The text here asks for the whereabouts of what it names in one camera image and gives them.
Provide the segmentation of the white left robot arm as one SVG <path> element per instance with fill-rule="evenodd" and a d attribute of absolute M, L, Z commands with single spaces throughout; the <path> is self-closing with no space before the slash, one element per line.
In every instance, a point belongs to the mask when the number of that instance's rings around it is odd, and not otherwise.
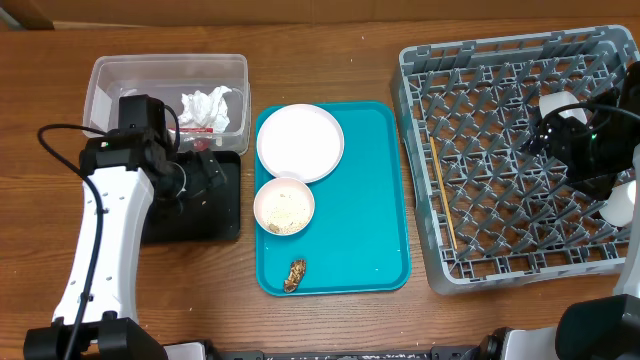
<path fill-rule="evenodd" d="M 175 166 L 177 138 L 156 130 L 95 130 L 72 164 L 40 145 L 83 181 L 84 213 L 71 275 L 52 324 L 27 332 L 27 359 L 79 359 L 97 344 L 103 359 L 217 359 L 209 340 L 163 346 L 137 323 L 135 282 L 147 213 L 160 179 Z"/>

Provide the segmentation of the white tissue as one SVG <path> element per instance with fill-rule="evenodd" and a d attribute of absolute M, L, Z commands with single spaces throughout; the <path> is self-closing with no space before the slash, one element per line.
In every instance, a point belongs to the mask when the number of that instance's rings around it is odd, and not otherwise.
<path fill-rule="evenodd" d="M 225 95 L 231 92 L 229 87 L 218 86 L 209 94 L 199 90 L 192 94 L 182 94 L 183 111 L 178 116 L 180 127 L 224 132 L 230 124 Z"/>

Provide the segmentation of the brown food scrap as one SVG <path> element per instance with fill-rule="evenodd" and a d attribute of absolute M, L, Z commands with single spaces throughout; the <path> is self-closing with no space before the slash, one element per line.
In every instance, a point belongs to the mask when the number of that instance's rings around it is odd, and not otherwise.
<path fill-rule="evenodd" d="M 295 260 L 290 265 L 289 275 L 284 281 L 283 289 L 285 293 L 294 292 L 300 285 L 306 273 L 306 261 L 304 259 Z"/>

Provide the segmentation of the grey dishwasher rack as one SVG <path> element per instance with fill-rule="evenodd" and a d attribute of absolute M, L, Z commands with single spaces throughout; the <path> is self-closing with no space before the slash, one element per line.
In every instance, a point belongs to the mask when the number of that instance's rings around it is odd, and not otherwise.
<path fill-rule="evenodd" d="M 585 101 L 620 89 L 639 58 L 608 25 L 403 49 L 391 83 L 416 197 L 431 288 L 442 294 L 621 273 L 631 228 L 600 216 L 567 168 L 521 151 L 539 98 Z M 429 137 L 438 153 L 458 251 L 451 244 Z"/>

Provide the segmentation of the pink bowl with rice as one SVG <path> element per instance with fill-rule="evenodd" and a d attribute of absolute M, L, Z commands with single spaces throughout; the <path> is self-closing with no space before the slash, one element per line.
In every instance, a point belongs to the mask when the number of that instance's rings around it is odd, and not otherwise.
<path fill-rule="evenodd" d="M 253 212 L 258 225 L 276 236 L 301 232 L 311 222 L 315 199 L 311 189 L 294 178 L 274 178 L 257 191 Z"/>

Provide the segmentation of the black tray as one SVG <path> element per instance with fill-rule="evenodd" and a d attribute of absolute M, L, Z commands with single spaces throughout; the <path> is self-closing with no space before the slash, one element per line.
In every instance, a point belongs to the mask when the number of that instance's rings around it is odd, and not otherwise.
<path fill-rule="evenodd" d="M 154 185 L 142 243 L 233 241 L 241 224 L 241 158 L 233 151 L 213 151 L 226 184 L 192 199 L 164 198 L 164 178 Z"/>

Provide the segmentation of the cooked rice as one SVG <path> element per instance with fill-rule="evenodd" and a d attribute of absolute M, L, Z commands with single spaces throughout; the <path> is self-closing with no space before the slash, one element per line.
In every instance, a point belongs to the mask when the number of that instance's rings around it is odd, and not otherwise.
<path fill-rule="evenodd" d="M 306 197 L 298 192 L 276 192 L 267 197 L 263 217 L 267 229 L 277 234 L 291 234 L 301 230 L 311 212 Z"/>

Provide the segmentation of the clear plastic bin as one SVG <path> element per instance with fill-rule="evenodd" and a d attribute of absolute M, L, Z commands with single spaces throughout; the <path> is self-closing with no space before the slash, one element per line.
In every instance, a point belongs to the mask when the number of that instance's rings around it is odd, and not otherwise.
<path fill-rule="evenodd" d="M 214 151 L 244 154 L 249 146 L 251 96 L 248 64 L 240 54 L 146 54 L 105 56 L 93 67 L 84 105 L 83 125 L 102 131 L 116 128 L 119 99 L 149 95 L 174 110 L 167 116 L 171 137 L 179 137 L 182 94 L 209 94 L 218 86 L 225 95 L 230 124 L 214 133 Z"/>

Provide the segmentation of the white plastic cup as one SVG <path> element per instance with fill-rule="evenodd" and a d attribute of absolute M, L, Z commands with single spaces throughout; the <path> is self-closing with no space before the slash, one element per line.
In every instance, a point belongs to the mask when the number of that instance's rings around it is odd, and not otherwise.
<path fill-rule="evenodd" d="M 615 227 L 626 227 L 633 219 L 636 200 L 636 181 L 615 186 L 606 204 L 599 210 L 603 220 Z"/>

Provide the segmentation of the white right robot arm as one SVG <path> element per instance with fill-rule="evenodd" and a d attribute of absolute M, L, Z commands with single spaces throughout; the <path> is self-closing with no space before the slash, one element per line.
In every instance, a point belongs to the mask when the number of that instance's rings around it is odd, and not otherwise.
<path fill-rule="evenodd" d="M 537 330 L 500 328 L 486 336 L 474 359 L 636 359 L 639 356 L 639 182 L 618 174 L 639 168 L 639 66 L 621 89 L 586 102 L 563 92 L 540 102 L 541 120 L 522 146 L 567 168 L 567 184 L 605 205 L 610 225 L 631 228 L 629 249 L 613 294 L 576 303 L 558 325 Z"/>

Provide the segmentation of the red snack wrapper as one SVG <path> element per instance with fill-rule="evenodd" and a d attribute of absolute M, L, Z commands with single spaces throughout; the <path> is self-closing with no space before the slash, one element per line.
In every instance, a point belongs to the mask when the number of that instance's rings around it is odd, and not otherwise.
<path fill-rule="evenodd" d="M 181 128 L 179 131 L 179 152 L 203 151 L 213 143 L 212 128 Z"/>

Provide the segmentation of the large white plate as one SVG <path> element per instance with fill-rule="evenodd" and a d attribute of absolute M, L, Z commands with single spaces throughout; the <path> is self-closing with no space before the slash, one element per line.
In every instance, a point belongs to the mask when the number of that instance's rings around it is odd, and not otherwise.
<path fill-rule="evenodd" d="M 311 104 L 284 106 L 259 128 L 257 155 L 274 177 L 312 183 L 328 176 L 341 161 L 343 130 L 327 110 Z"/>

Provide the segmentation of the teal serving tray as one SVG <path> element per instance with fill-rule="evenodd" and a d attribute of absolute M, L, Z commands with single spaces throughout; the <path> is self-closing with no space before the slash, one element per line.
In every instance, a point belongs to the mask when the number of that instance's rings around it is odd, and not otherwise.
<path fill-rule="evenodd" d="M 311 184 L 307 227 L 290 236 L 256 229 L 257 281 L 282 296 L 291 264 L 304 260 L 297 296 L 397 290 L 409 279 L 411 256 L 394 115 L 378 101 L 321 107 L 343 130 L 342 159 Z"/>

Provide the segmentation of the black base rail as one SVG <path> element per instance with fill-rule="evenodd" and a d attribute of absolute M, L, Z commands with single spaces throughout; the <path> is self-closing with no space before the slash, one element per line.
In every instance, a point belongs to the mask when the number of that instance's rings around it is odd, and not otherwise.
<path fill-rule="evenodd" d="M 169 360 L 479 360 L 498 359 L 498 351 L 482 346 L 434 346 L 425 351 L 264 353 L 221 352 L 210 341 L 165 345 Z"/>

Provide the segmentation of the grey-green bowl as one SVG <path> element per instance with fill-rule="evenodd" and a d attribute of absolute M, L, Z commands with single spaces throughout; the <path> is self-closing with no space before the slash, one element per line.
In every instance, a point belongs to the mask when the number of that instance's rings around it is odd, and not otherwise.
<path fill-rule="evenodd" d="M 578 99 L 572 93 L 568 91 L 556 92 L 539 98 L 539 111 L 541 117 L 544 118 L 547 114 L 557 108 L 578 103 Z M 582 108 L 565 110 L 560 112 L 559 115 L 563 118 L 574 117 L 582 124 L 587 124 L 587 116 Z"/>

